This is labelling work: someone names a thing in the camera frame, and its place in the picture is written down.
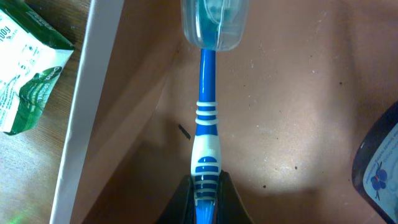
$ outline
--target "toothbrush handle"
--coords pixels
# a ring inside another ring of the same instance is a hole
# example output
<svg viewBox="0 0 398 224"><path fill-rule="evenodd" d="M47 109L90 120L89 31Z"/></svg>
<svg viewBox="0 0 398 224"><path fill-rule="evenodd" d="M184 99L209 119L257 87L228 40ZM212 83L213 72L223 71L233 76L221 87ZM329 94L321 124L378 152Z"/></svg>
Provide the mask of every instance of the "toothbrush handle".
<svg viewBox="0 0 398 224"><path fill-rule="evenodd" d="M193 142L193 179L197 223L213 220L221 172L221 149L217 131L216 52L201 50L197 131Z"/></svg>

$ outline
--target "green package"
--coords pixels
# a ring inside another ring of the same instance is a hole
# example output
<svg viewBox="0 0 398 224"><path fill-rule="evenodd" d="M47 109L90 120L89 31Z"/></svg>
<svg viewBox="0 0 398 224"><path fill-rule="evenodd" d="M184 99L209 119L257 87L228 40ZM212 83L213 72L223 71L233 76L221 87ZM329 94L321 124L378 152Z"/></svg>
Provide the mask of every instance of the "green package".
<svg viewBox="0 0 398 224"><path fill-rule="evenodd" d="M73 50L27 4L0 0L0 131L36 127Z"/></svg>

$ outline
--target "wood grain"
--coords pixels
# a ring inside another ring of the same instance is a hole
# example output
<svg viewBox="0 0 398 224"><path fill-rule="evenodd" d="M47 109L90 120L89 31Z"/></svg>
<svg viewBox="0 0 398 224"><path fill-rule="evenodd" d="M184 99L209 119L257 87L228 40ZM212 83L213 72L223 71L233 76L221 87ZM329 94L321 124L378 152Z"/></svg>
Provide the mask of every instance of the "wood grain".
<svg viewBox="0 0 398 224"><path fill-rule="evenodd" d="M48 223L67 131L90 0L27 0L76 47L38 126L0 134L0 223Z"/></svg>

